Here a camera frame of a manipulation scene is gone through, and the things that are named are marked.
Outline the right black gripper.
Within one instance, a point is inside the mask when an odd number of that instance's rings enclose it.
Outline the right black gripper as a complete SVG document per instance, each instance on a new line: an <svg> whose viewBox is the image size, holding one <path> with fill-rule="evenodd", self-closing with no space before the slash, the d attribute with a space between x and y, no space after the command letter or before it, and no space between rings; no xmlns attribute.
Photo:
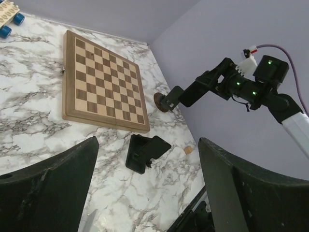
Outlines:
<svg viewBox="0 0 309 232"><path fill-rule="evenodd" d="M247 101L251 110L261 107L263 83L243 77L230 58L224 58L214 69L198 77L196 82L200 89L210 89L225 100L236 96Z"/></svg>

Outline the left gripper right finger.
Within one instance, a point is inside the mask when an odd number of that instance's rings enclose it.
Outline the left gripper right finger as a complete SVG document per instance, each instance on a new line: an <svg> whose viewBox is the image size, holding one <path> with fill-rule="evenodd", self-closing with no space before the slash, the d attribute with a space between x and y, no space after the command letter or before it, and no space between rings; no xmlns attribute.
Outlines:
<svg viewBox="0 0 309 232"><path fill-rule="evenodd" d="M200 138L198 151L217 232L307 232L309 182L262 168Z"/></svg>

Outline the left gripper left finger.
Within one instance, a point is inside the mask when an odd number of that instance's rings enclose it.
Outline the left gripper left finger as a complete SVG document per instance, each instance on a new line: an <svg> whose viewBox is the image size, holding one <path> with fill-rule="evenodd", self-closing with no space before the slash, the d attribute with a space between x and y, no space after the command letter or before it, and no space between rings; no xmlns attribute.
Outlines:
<svg viewBox="0 0 309 232"><path fill-rule="evenodd" d="M2 232L76 232L98 156L95 136L0 177Z"/></svg>

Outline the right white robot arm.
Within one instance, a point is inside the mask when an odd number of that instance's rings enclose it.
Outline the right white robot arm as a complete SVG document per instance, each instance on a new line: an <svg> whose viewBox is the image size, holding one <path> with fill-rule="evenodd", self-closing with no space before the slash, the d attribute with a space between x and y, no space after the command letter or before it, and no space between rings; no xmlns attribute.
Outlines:
<svg viewBox="0 0 309 232"><path fill-rule="evenodd" d="M309 155L309 117L287 94L277 89L289 70L287 62L263 56L257 63L253 56L235 64L225 58L217 67L196 79L202 93L211 91L223 99L241 98L248 110L268 108L305 156Z"/></svg>

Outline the round base phone stand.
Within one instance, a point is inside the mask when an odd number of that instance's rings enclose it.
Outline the round base phone stand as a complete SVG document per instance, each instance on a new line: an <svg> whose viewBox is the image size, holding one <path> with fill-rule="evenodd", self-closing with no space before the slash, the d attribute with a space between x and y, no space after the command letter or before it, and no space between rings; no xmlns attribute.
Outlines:
<svg viewBox="0 0 309 232"><path fill-rule="evenodd" d="M175 86L167 95L157 92L154 94L155 105L164 113L173 111L173 109L180 103L178 98L183 92L184 90L180 86Z"/></svg>

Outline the black phone stand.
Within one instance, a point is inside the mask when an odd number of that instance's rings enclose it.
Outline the black phone stand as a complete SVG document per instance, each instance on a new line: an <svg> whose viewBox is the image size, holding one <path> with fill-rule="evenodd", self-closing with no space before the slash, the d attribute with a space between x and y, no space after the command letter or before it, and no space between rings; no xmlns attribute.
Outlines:
<svg viewBox="0 0 309 232"><path fill-rule="evenodd" d="M148 138L133 134L130 138L126 167L139 174L144 174L146 167L151 168L151 159L158 159L171 149L171 144L154 136Z"/></svg>

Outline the small wooden cube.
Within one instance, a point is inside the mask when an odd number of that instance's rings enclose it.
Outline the small wooden cube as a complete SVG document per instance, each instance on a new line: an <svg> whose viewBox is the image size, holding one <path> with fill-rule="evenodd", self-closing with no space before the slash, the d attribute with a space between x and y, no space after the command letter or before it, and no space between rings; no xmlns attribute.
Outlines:
<svg viewBox="0 0 309 232"><path fill-rule="evenodd" d="M187 146L183 150L186 155L191 154L194 151L194 149L191 146Z"/></svg>

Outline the wooden chessboard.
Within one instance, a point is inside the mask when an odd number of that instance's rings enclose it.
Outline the wooden chessboard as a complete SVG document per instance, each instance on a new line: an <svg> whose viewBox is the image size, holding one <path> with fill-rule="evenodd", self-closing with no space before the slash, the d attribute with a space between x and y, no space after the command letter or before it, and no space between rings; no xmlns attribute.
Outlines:
<svg viewBox="0 0 309 232"><path fill-rule="evenodd" d="M150 131L139 66L70 30L63 40L61 112L69 121Z"/></svg>

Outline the toy car blue wheels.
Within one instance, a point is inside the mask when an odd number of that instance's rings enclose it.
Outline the toy car blue wheels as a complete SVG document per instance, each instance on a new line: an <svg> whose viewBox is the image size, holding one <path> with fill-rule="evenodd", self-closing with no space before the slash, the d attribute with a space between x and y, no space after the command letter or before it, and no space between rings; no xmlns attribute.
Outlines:
<svg viewBox="0 0 309 232"><path fill-rule="evenodd" d="M25 20L25 16L20 13L20 8L13 1L0 1L0 37L6 39L12 32L8 26L11 22L20 26Z"/></svg>

